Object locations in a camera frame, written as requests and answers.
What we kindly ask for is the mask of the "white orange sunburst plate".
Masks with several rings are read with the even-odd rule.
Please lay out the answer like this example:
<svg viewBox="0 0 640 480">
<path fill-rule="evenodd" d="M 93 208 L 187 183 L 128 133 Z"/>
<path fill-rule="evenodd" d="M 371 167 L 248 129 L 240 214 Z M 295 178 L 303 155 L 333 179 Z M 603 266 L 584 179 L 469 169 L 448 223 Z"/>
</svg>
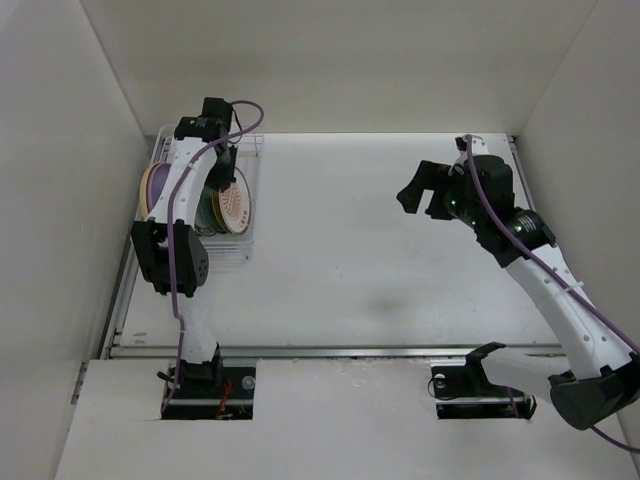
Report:
<svg viewBox="0 0 640 480">
<path fill-rule="evenodd" d="M 219 193 L 219 204 L 229 233 L 242 235 L 251 221 L 251 192 L 246 177 L 238 168 L 235 169 L 235 177 L 236 182 Z"/>
</svg>

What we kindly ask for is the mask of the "blue floral green plate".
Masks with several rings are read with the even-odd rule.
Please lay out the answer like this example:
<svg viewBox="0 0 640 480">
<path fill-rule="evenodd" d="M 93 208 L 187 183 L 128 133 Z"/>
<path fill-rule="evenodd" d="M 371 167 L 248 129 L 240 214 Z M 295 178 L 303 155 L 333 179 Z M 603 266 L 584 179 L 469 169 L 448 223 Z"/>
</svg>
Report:
<svg viewBox="0 0 640 480">
<path fill-rule="evenodd" d="M 204 187 L 203 190 L 204 189 L 206 189 L 212 196 L 212 190 L 211 189 L 209 189 L 207 187 Z M 210 227 L 211 227 L 213 235 L 216 235 L 218 232 L 215 230 L 216 222 L 215 222 L 215 218 L 214 218 L 214 215 L 213 215 L 213 210 L 212 210 L 212 204 L 211 203 L 210 203 L 210 207 L 209 207 L 208 221 L 210 223 Z"/>
</svg>

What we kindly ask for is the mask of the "yellow patterned plate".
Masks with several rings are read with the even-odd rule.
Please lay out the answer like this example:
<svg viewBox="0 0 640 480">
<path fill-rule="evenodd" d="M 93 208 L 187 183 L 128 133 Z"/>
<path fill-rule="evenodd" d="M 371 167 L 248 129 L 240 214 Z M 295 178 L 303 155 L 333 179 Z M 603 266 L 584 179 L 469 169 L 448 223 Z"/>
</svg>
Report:
<svg viewBox="0 0 640 480">
<path fill-rule="evenodd" d="M 229 230 L 222 216 L 222 212 L 219 204 L 219 192 L 217 190 L 212 191 L 211 204 L 212 204 L 213 215 L 216 222 L 215 230 L 221 235 L 227 235 L 229 233 Z"/>
</svg>

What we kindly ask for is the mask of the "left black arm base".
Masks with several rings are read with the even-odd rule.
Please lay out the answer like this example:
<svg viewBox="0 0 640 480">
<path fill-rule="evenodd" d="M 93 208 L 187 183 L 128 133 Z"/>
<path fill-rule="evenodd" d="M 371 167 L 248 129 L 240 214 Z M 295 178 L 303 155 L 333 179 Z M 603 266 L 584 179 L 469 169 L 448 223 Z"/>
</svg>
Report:
<svg viewBox="0 0 640 480">
<path fill-rule="evenodd" d="M 175 368 L 159 372 L 165 381 L 162 420 L 252 420 L 256 388 L 255 366 L 200 365 L 180 362 L 179 383 L 172 393 Z"/>
</svg>

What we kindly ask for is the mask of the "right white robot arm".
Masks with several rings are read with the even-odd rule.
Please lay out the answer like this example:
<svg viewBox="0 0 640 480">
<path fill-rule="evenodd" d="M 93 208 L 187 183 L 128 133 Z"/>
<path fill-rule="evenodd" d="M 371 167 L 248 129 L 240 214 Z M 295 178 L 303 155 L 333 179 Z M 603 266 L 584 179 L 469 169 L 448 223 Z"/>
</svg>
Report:
<svg viewBox="0 0 640 480">
<path fill-rule="evenodd" d="M 417 212 L 424 192 L 434 220 L 459 220 L 524 290 L 562 346 L 566 363 L 523 355 L 498 342 L 466 356 L 465 386 L 477 394 L 509 387 L 554 406 L 577 430 L 593 428 L 639 398 L 639 353 L 598 319 L 569 271 L 555 237 L 534 211 L 515 203 L 513 171 L 500 157 L 453 165 L 420 162 L 396 196 Z"/>
</svg>

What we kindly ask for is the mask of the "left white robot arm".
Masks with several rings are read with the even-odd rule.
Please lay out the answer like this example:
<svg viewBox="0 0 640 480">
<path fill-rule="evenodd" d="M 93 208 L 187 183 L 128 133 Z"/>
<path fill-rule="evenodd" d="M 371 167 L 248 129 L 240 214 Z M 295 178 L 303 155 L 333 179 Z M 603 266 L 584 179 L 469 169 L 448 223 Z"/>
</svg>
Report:
<svg viewBox="0 0 640 480">
<path fill-rule="evenodd" d="M 192 366 L 189 384 L 201 396 L 217 394 L 224 373 L 213 365 L 217 342 L 180 312 L 179 299 L 191 298 L 209 273 L 209 256 L 195 229 L 205 186 L 228 189 L 234 182 L 236 149 L 229 145 L 234 106 L 207 97 L 197 116 L 175 127 L 167 159 L 152 164 L 141 180 L 141 216 L 131 240 L 143 279 L 170 301 L 179 323 L 174 372 L 161 377 L 177 386 Z"/>
</svg>

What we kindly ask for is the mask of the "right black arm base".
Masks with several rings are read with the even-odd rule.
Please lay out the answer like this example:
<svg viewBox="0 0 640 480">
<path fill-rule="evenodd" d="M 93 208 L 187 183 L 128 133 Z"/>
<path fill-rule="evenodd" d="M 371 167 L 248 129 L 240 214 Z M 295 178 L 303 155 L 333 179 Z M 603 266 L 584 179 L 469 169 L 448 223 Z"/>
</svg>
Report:
<svg viewBox="0 0 640 480">
<path fill-rule="evenodd" d="M 534 396 L 510 387 L 476 382 L 465 365 L 434 365 L 427 392 L 439 420 L 531 420 Z"/>
</svg>

